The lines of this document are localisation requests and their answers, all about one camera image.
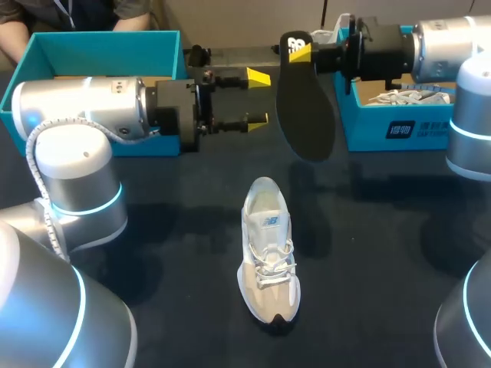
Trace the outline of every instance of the person's arm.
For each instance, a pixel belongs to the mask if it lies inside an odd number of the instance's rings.
[[[22,8],[14,0],[0,0],[0,48],[16,63],[29,42],[29,31],[22,21]]]
[[[150,29],[150,13],[130,19],[120,19],[113,31],[148,31]]]
[[[22,59],[29,42],[29,31],[20,21],[0,25],[0,48],[17,64]]]
[[[114,9],[120,20],[114,31],[147,31],[150,29],[150,0],[118,0]]]

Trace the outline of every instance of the shoe tongue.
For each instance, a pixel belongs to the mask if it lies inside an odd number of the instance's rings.
[[[290,215],[281,211],[256,212],[248,217],[249,241],[258,255],[263,255],[265,250],[275,248],[286,250],[286,238]],[[277,251],[268,252],[267,262],[276,262],[284,257]]]

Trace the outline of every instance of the person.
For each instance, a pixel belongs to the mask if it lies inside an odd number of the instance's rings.
[[[0,49],[15,63],[34,21],[59,31],[145,31],[150,0],[0,0]]]

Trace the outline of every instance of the wall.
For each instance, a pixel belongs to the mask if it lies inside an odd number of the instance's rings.
[[[184,46],[212,48],[277,44],[281,34],[313,31],[322,0],[154,0],[163,2],[166,23],[183,32]],[[326,29],[338,15],[376,15],[380,23],[413,24],[420,19],[465,15],[472,0],[329,0]],[[473,15],[490,14],[490,0],[476,0]]]

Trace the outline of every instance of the teal box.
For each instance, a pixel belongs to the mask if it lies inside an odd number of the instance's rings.
[[[12,94],[24,81],[54,76],[164,76],[187,78],[178,31],[35,33],[0,105],[0,118],[22,155],[25,142],[12,118]],[[178,156],[178,136],[135,145],[113,144],[115,156]]]
[[[413,28],[401,29],[409,34]],[[338,41],[347,36],[348,29],[342,28]],[[351,93],[345,94],[340,72],[334,76],[334,88],[350,151],[446,149],[452,104],[363,106],[355,82]]]

